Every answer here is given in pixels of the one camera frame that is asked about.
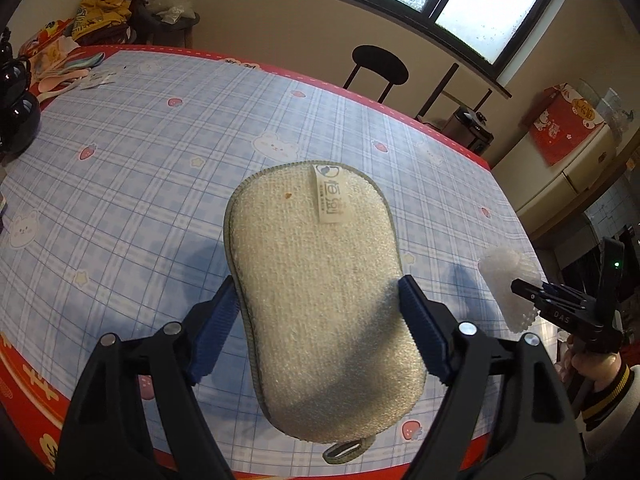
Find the red bag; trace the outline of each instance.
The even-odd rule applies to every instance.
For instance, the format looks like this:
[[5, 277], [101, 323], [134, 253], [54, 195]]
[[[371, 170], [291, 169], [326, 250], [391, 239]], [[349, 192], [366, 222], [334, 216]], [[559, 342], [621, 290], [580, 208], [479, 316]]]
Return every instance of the red bag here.
[[550, 166], [565, 158], [604, 124], [602, 117], [574, 88], [566, 83], [554, 88], [559, 91], [558, 95], [529, 128]]

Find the paper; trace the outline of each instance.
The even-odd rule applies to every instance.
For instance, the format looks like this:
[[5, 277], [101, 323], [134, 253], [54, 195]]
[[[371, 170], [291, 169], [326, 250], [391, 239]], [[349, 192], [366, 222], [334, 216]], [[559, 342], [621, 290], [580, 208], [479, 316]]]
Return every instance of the paper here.
[[351, 220], [344, 169], [340, 166], [316, 164], [318, 214], [321, 224], [337, 224]]
[[105, 85], [107, 83], [113, 83], [116, 81], [118, 77], [118, 72], [114, 71], [101, 71], [101, 72], [93, 72], [85, 77], [78, 89], [86, 90], [87, 88], [94, 88], [96, 86]]

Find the table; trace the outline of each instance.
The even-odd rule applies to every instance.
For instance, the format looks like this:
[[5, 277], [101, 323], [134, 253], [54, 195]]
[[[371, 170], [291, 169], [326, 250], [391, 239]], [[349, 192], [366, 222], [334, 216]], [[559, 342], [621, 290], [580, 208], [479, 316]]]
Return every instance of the table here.
[[[211, 298], [228, 274], [229, 196], [244, 178], [284, 162], [334, 160], [371, 176], [390, 204], [404, 272], [459, 320], [516, 337], [476, 263], [492, 245], [536, 256], [484, 161], [327, 83], [176, 52], [133, 47], [109, 57], [104, 67], [121, 71], [117, 81], [51, 102], [36, 141], [2, 183], [0, 392], [41, 460], [52, 465], [68, 399], [99, 336], [150, 335]], [[552, 326], [537, 320], [533, 330], [552, 351]], [[194, 391], [239, 477], [368, 471], [367, 479], [382, 468], [393, 468], [385, 478], [402, 475], [445, 389], [428, 377], [412, 412], [340, 466], [322, 460], [326, 445], [285, 436], [262, 416], [239, 319]], [[474, 436], [489, 430], [497, 392], [491, 383]], [[158, 456], [170, 461], [155, 403], [145, 401], [145, 411]], [[30, 429], [36, 419], [40, 429]], [[418, 439], [402, 434], [408, 421], [422, 428]]]

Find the metal screw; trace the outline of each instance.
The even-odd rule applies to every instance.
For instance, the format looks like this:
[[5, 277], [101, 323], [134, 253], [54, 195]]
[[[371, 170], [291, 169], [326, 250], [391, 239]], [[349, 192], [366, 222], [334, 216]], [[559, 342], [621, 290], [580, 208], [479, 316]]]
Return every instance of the metal screw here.
[[473, 335], [478, 331], [478, 328], [473, 323], [465, 321], [458, 325], [458, 330], [460, 330], [464, 335]]
[[540, 344], [540, 338], [529, 332], [524, 335], [524, 342], [531, 346], [538, 346]]
[[171, 323], [167, 323], [162, 331], [167, 335], [176, 335], [180, 333], [182, 330], [182, 325], [177, 321], [172, 321]]
[[102, 346], [111, 346], [116, 342], [116, 336], [113, 334], [105, 334], [100, 338], [100, 344]]

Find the blue gripper pad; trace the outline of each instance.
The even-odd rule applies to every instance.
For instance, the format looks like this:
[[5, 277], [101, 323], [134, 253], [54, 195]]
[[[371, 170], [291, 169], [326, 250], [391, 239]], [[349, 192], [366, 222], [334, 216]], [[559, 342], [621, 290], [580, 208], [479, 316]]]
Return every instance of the blue gripper pad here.
[[236, 287], [229, 276], [212, 300], [194, 305], [185, 317], [183, 323], [189, 324], [194, 318], [208, 316], [194, 323], [199, 324], [200, 329], [190, 336], [191, 360], [185, 372], [193, 384], [199, 383], [213, 371], [239, 310]]
[[450, 356], [452, 331], [458, 322], [449, 309], [442, 304], [429, 301], [411, 275], [398, 280], [400, 313], [409, 327], [424, 365], [431, 375], [444, 384], [449, 384], [454, 375]]

